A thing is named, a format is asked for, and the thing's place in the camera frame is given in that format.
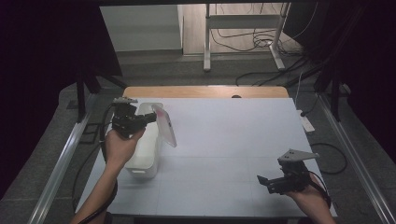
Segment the white table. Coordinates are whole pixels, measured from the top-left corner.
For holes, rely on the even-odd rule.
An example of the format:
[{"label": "white table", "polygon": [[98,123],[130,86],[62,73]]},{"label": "white table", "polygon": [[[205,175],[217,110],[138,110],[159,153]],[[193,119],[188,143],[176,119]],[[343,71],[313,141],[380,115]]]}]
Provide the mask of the white table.
[{"label": "white table", "polygon": [[[163,144],[158,174],[147,181],[123,170],[108,211],[161,217],[304,217],[292,199],[269,194],[257,175],[283,176],[277,158],[311,152],[290,98],[139,98],[164,104],[177,147]],[[320,175],[315,160],[305,161]],[[105,167],[98,154],[80,204]]]}]

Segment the white wall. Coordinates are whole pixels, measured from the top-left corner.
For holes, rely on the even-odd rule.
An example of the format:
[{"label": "white wall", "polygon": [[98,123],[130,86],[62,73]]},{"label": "white wall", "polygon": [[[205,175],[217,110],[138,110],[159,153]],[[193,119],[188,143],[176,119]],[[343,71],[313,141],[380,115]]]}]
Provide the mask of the white wall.
[{"label": "white wall", "polygon": [[177,6],[101,7],[115,51],[181,49]]}]

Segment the container lid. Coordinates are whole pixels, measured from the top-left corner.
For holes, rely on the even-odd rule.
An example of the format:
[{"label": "container lid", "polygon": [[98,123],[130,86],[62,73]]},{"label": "container lid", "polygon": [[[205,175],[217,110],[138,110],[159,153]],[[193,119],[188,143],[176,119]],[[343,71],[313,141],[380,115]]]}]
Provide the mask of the container lid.
[{"label": "container lid", "polygon": [[163,140],[172,147],[177,146],[175,133],[172,128],[172,122],[168,113],[157,105],[152,105],[152,109],[157,114],[157,124],[160,131],[160,136]]}]

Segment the white plastic container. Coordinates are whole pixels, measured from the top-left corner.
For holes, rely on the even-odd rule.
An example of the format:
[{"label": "white plastic container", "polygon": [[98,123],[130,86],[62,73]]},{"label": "white plastic container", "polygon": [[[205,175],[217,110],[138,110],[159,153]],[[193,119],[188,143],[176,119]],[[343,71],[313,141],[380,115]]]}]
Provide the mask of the white plastic container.
[{"label": "white plastic container", "polygon": [[152,178],[157,174],[159,150],[163,140],[173,147],[177,144],[169,116],[163,110],[163,104],[142,103],[138,108],[137,115],[145,115],[154,111],[157,114],[157,121],[147,125],[145,133],[137,142],[134,155],[124,165],[124,168],[135,178]]}]

